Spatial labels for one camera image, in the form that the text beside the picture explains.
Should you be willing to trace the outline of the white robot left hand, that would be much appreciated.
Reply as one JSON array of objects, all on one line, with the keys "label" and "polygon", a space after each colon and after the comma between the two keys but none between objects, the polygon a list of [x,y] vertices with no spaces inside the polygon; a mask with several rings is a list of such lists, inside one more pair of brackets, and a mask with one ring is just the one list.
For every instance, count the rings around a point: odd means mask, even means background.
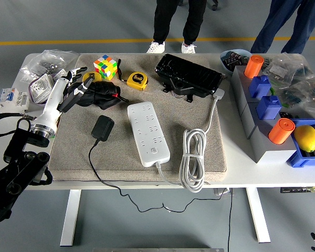
[{"label": "white robot left hand", "polygon": [[73,69],[66,76],[60,77],[56,81],[43,113],[31,124],[31,132],[47,136],[56,133],[58,118],[81,99],[93,81],[91,77],[87,78],[78,87],[74,88],[66,99],[63,99],[66,88],[80,78],[80,73],[86,70],[87,67]]}]

